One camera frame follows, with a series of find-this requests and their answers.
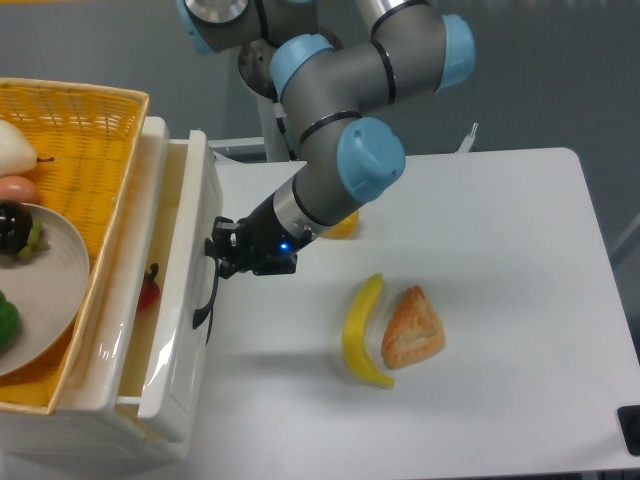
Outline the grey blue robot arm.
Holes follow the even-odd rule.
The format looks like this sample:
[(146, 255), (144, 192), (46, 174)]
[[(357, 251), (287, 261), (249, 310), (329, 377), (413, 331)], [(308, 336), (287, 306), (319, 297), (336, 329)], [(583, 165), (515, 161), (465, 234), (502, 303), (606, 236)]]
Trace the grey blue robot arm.
[(205, 251), (219, 275), (291, 274), (298, 252), (402, 175), (404, 148), (375, 109), (466, 80), (469, 25), (426, 1), (362, 1), (366, 42), (338, 49), (313, 1), (181, 1), (201, 52), (260, 43), (302, 168), (240, 220), (219, 217)]

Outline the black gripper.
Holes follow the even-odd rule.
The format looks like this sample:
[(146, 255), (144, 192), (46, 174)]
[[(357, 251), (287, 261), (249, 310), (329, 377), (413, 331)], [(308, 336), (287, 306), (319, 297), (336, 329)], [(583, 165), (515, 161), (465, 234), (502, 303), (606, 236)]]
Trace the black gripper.
[[(243, 257), (248, 235), (246, 258)], [(313, 227), (292, 192), (275, 192), (240, 223), (216, 216), (204, 254), (219, 260), (218, 274), (230, 279), (251, 271), (257, 276), (294, 274), (298, 252), (313, 240)]]

